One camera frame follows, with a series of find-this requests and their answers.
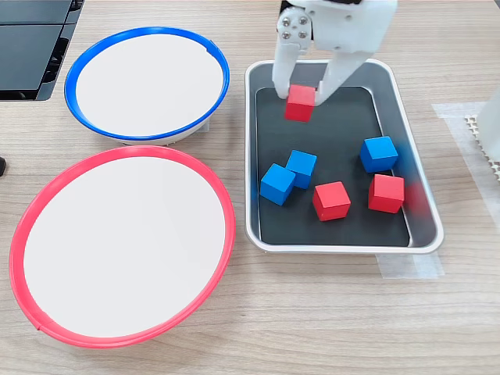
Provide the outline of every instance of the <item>wooden table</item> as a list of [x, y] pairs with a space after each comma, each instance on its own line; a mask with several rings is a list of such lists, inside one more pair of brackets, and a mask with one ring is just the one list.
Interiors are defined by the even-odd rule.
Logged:
[[[486, 101], [500, 85], [500, 9], [493, 1], [404, 0], [375, 56], [395, 71], [446, 232], [444, 277], [384, 280], [374, 256], [267, 255], [245, 236], [243, 77], [251, 63], [273, 58], [278, 8], [277, 0], [88, 0], [52, 98], [0, 102], [0, 155], [9, 162], [0, 179], [0, 373], [500, 373], [500, 237], [431, 107]], [[175, 148], [207, 163], [227, 186], [237, 214], [234, 255], [208, 301], [170, 332], [112, 351], [70, 347], [36, 331], [16, 304], [10, 241], [55, 175], [118, 146], [68, 111], [63, 84], [72, 62], [110, 34], [153, 25], [199, 32], [228, 58], [230, 91], [210, 132]]]

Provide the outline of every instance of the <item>metal tray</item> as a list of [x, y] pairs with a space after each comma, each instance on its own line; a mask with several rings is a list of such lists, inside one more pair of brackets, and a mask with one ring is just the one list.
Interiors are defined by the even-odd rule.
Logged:
[[[317, 85], [326, 60], [302, 61], [291, 81]], [[257, 62], [246, 73], [246, 232], [266, 252], [427, 254], [443, 242], [444, 230], [430, 191], [391, 69], [367, 60], [309, 123], [284, 119], [285, 101], [271, 79], [273, 61]], [[388, 135], [399, 159], [389, 172], [405, 178], [403, 210], [392, 215], [367, 208], [373, 174], [359, 150], [366, 138]], [[283, 206], [259, 196], [259, 183], [272, 163], [284, 166], [291, 150], [318, 156], [311, 187], [295, 188]], [[320, 222], [313, 187], [341, 180], [352, 205], [342, 220]]]

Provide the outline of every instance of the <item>blue rim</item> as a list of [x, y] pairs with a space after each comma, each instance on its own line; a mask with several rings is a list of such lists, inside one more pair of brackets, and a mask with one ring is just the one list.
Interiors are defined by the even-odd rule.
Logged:
[[[121, 41], [125, 41], [127, 39], [141, 37], [150, 34], [177, 35], [179, 37], [196, 41], [200, 45], [203, 45], [206, 48], [206, 51], [210, 55], [212, 55], [217, 60], [217, 62], [219, 62], [220, 67], [222, 68], [223, 71], [223, 87], [222, 90], [220, 91], [220, 95], [219, 98], [217, 99], [216, 104], [214, 104], [213, 107], [205, 115], [203, 115], [196, 121], [180, 129], [169, 131], [168, 133], [131, 137], [127, 135], [113, 134], [107, 131], [103, 131], [102, 129], [99, 129], [85, 117], [85, 115], [81, 112], [80, 106], [78, 105], [76, 88], [77, 88], [78, 77], [80, 76], [82, 69], [97, 54], [101, 53], [108, 47], [111, 47], [112, 45], [115, 45], [116, 43], [120, 43]], [[186, 130], [191, 129], [192, 127], [195, 127], [202, 121], [206, 120], [224, 100], [224, 97], [226, 96], [227, 93], [227, 89], [229, 88], [229, 76], [230, 76], [229, 65], [227, 64], [226, 57], [212, 41], [203, 37], [202, 35], [193, 33], [192, 31], [176, 29], [173, 27], [140, 27], [138, 29], [122, 31], [121, 33], [114, 34], [110, 37], [102, 39], [101, 41], [90, 47], [87, 51], [85, 51], [77, 59], [77, 61], [75, 61], [75, 63], [71, 66], [70, 71], [68, 72], [68, 75], [66, 77], [66, 84], [64, 87], [64, 96], [66, 98], [66, 104], [68, 105], [68, 108], [70, 109], [71, 113], [76, 117], [76, 119], [89, 129], [95, 131], [96, 133], [105, 135], [107, 137], [127, 140], [127, 141], [153, 141], [155, 139], [168, 138], [173, 135], [182, 133]]]

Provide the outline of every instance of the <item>cube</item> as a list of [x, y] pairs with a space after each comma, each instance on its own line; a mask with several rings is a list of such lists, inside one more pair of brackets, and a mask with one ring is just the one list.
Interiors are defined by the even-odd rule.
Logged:
[[316, 89], [314, 87], [292, 84], [288, 92], [284, 118], [293, 121], [309, 122], [314, 110]]
[[297, 188], [307, 189], [316, 166], [316, 155], [307, 154], [302, 151], [293, 150], [287, 162], [287, 170], [295, 173], [294, 185]]
[[260, 181], [260, 194], [277, 205], [283, 205], [294, 187], [295, 173], [273, 164]]
[[340, 181], [316, 186], [312, 203], [321, 221], [346, 217], [351, 207], [351, 200]]
[[368, 173], [391, 170], [398, 159], [398, 152], [390, 137], [366, 139], [359, 153], [365, 171]]
[[405, 201], [405, 179], [376, 174], [368, 196], [368, 208], [397, 213]]

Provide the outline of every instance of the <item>black tray bottom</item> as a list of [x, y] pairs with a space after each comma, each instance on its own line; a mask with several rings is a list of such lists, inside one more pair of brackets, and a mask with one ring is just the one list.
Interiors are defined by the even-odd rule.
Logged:
[[[309, 123], [284, 119], [285, 100], [272, 88], [257, 92], [257, 149], [260, 180], [273, 164], [286, 166], [291, 150], [317, 155], [309, 189], [297, 187], [283, 206], [259, 196], [262, 241], [272, 245], [398, 246], [409, 244], [405, 218], [368, 209], [373, 179], [359, 151], [363, 140], [381, 136], [371, 94], [342, 87], [317, 107]], [[320, 222], [313, 207], [314, 187], [342, 181], [351, 199], [346, 218]]]

